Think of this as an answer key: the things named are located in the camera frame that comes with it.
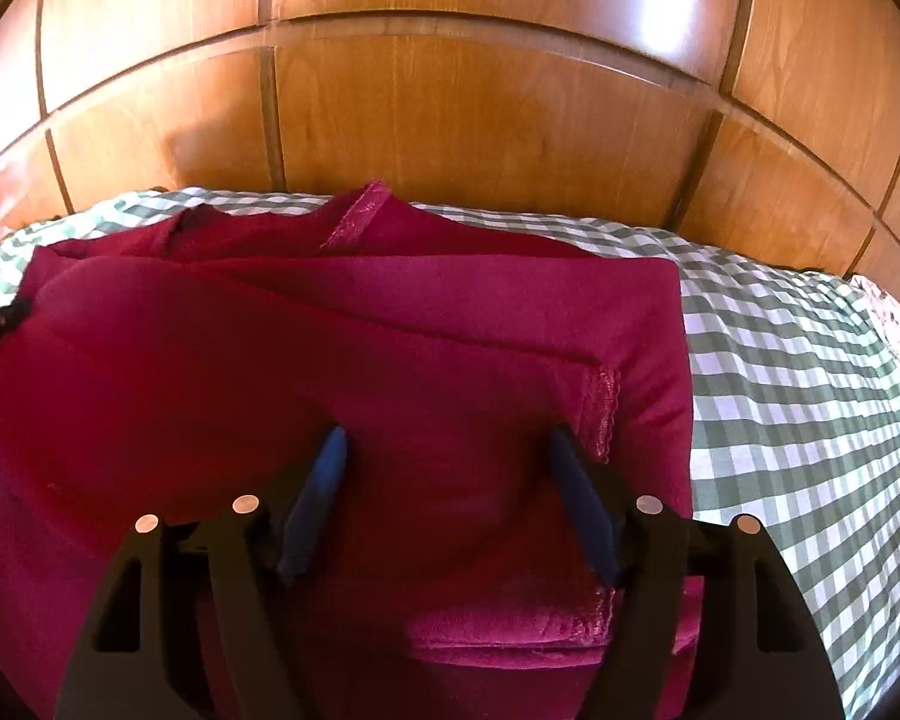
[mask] mattress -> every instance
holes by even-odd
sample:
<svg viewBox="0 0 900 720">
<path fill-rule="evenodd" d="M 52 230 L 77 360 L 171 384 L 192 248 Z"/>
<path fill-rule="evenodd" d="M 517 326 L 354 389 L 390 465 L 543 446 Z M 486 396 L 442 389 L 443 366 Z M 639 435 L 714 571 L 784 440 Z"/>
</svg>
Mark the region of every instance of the mattress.
<svg viewBox="0 0 900 720">
<path fill-rule="evenodd" d="M 186 189 L 124 194 L 0 241 L 0 305 L 34 247 L 156 223 L 186 207 L 303 214 L 324 197 Z M 677 264 L 694 389 L 697 519 L 759 517 L 821 632 L 847 717 L 900 672 L 900 360 L 840 278 L 764 266 L 673 233 L 595 218 L 418 205 L 605 257 Z"/>
</svg>

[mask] red cloth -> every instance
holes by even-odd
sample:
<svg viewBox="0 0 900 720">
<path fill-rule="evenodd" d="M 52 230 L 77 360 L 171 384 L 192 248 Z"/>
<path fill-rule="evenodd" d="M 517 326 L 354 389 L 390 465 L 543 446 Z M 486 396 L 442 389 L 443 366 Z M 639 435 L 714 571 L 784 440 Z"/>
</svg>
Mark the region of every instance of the red cloth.
<svg viewBox="0 0 900 720">
<path fill-rule="evenodd" d="M 552 425 L 691 514 L 662 260 L 452 223 L 371 184 L 303 217 L 202 207 L 41 248 L 21 293 L 34 309 L 0 341 L 0 666 L 42 717 L 135 519 L 213 514 L 334 422 L 346 477 L 278 615 L 328 720 L 573 716 L 611 598 L 546 471 Z M 699 600 L 660 717 L 682 706 Z"/>
</svg>

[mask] metal screw head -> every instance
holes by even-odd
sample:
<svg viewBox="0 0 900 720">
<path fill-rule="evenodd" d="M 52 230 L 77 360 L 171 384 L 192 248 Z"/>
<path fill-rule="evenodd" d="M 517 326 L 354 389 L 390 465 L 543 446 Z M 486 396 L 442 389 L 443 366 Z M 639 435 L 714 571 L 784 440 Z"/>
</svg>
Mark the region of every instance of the metal screw head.
<svg viewBox="0 0 900 720">
<path fill-rule="evenodd" d="M 760 533 L 761 525 L 760 520 L 756 517 L 751 517 L 749 514 L 743 514 L 741 517 L 737 517 L 737 527 L 744 533 L 756 536 Z"/>
<path fill-rule="evenodd" d="M 660 514 L 663 511 L 663 503 L 653 495 L 641 495 L 636 499 L 636 508 L 644 514 Z"/>
<path fill-rule="evenodd" d="M 256 495 L 241 495 L 233 502 L 233 511 L 237 514 L 250 514 L 256 512 L 260 506 L 260 499 Z"/>
<path fill-rule="evenodd" d="M 156 514 L 144 514 L 140 519 L 137 520 L 134 528 L 137 533 L 149 533 L 152 531 L 157 525 L 160 524 L 160 517 Z"/>
</svg>

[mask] gingham bedsheet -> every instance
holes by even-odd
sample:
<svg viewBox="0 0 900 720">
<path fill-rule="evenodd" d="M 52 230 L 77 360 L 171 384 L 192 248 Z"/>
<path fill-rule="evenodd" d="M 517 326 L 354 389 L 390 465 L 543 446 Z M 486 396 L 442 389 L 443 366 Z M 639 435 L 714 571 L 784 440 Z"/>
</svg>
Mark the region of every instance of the gingham bedsheet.
<svg viewBox="0 0 900 720">
<path fill-rule="evenodd" d="M 124 194 L 0 241 L 0 305 L 36 245 L 156 223 L 201 203 L 302 214 L 322 202 L 203 189 Z M 834 276 L 769 268 L 661 230 L 418 207 L 605 257 L 677 263 L 693 373 L 695 517 L 727 523 L 751 512 L 767 525 L 820 629 L 847 717 L 865 717 L 900 672 L 900 364 L 863 295 Z"/>
</svg>

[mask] fabric fold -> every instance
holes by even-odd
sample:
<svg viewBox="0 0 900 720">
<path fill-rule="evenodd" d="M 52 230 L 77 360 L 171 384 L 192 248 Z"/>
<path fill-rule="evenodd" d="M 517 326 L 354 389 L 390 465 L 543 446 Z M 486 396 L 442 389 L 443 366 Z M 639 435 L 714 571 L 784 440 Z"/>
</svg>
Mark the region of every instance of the fabric fold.
<svg viewBox="0 0 900 720">
<path fill-rule="evenodd" d="M 41 716 L 136 517 L 208 517 L 333 423 L 351 439 L 346 480 L 311 574 L 274 601 L 305 653 L 556 669 L 576 685 L 611 603 L 546 472 L 554 424 L 691 514 L 690 377 L 665 261 L 450 223 L 374 183 L 303 217 L 202 207 L 37 250 L 21 294 L 31 316 L 0 341 L 0 666 Z M 34 550 L 60 555 L 60 576 L 31 576 Z M 40 652 L 7 635 L 24 609 L 30 628 L 53 619 Z M 447 717 L 511 716 L 498 699 Z M 563 701 L 538 716 L 572 714 Z"/>
</svg>

